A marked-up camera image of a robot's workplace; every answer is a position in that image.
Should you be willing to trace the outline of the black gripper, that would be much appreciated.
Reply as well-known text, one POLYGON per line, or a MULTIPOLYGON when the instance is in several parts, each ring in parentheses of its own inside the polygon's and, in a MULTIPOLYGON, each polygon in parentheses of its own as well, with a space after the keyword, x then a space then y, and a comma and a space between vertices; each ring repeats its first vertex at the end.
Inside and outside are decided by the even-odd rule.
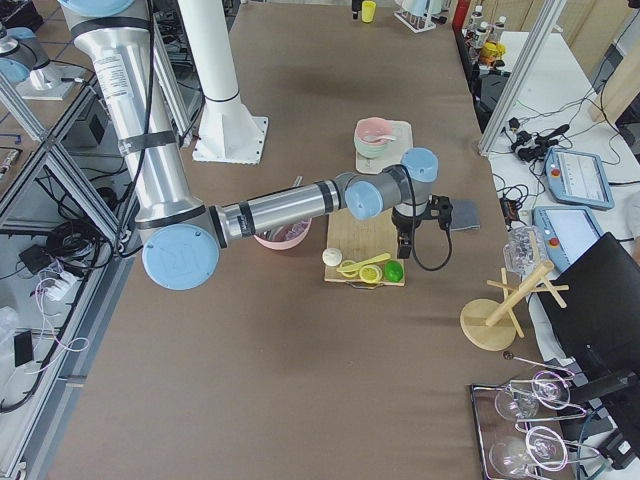
POLYGON ((420 226, 425 214, 415 216, 405 216, 399 212, 391 214, 391 220, 396 228, 397 254, 398 259, 408 259, 413 249, 413 239, 415 230, 420 226))
POLYGON ((352 18, 358 19, 360 15, 360 0, 351 1, 352 18))

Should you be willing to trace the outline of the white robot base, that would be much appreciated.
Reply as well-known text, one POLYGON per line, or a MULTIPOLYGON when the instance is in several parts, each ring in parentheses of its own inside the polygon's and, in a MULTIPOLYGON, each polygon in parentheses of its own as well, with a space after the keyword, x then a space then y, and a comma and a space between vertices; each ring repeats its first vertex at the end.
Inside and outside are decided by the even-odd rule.
POLYGON ((193 158, 259 164, 268 119, 242 102, 222 3, 186 0, 179 9, 205 100, 193 158))

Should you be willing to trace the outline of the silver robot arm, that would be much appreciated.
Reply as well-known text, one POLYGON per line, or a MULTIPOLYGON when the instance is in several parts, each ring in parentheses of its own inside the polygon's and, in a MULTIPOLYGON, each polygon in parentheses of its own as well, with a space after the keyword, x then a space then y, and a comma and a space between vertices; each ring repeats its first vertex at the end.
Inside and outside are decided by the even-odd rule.
MULTIPOLYGON (((268 121, 242 103, 222 5, 179 5, 200 77, 204 130, 202 160, 256 164, 268 121)), ((375 175, 346 172, 330 180, 281 190, 224 207, 207 206, 190 191, 176 133, 154 68, 153 8, 147 1, 65 1, 75 46, 93 63, 132 177, 136 226, 149 277, 188 290, 214 273, 231 241, 347 209, 358 220, 391 210, 417 220, 434 201, 436 155, 412 148, 375 175)))
MULTIPOLYGON (((112 107, 141 111, 156 91, 151 1, 62 1, 76 46, 92 57, 104 99, 112 107)), ((221 1, 180 1, 185 33, 209 104, 239 96, 221 1)), ((40 49, 35 34, 17 27, 1 31, 1 74, 12 83, 32 78, 40 90, 62 75, 40 49)))

